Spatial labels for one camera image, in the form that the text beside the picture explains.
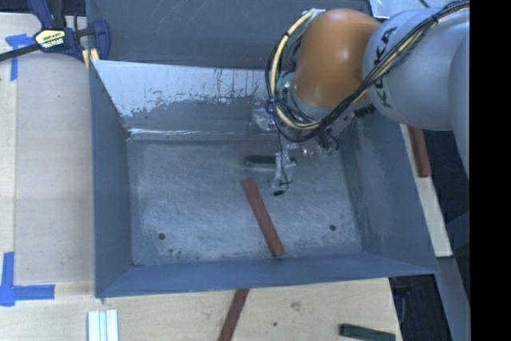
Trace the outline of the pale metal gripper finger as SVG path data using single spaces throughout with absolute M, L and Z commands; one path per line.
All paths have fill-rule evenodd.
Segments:
M 284 157 L 283 159 L 283 182 L 290 184 L 294 180 L 297 163 L 294 157 Z
M 282 176 L 283 176 L 282 154 L 276 153 L 275 154 L 275 171 L 274 171 L 274 176 L 271 180 L 271 187 L 274 190 L 280 190 L 283 187 Z

